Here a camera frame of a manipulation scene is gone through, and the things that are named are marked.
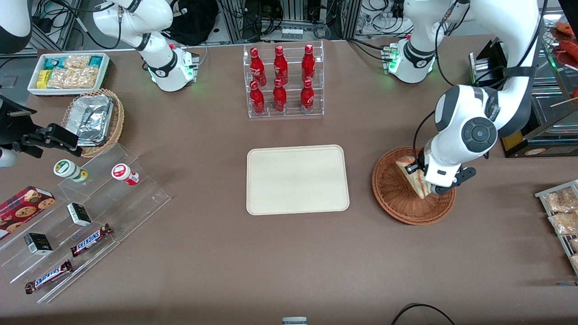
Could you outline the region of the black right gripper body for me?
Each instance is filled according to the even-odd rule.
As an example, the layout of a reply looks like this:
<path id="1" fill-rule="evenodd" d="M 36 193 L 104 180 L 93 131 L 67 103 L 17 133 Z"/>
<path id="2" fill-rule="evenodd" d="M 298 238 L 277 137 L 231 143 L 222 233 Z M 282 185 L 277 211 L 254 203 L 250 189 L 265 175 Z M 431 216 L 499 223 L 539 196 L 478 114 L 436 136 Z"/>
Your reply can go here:
<path id="1" fill-rule="evenodd" d="M 37 110 L 29 109 L 3 95 L 0 96 L 0 99 L 0 145 L 2 147 L 19 142 L 23 136 L 43 140 L 41 134 L 37 132 L 40 127 L 35 125 L 31 118 L 31 115 L 36 114 Z"/>

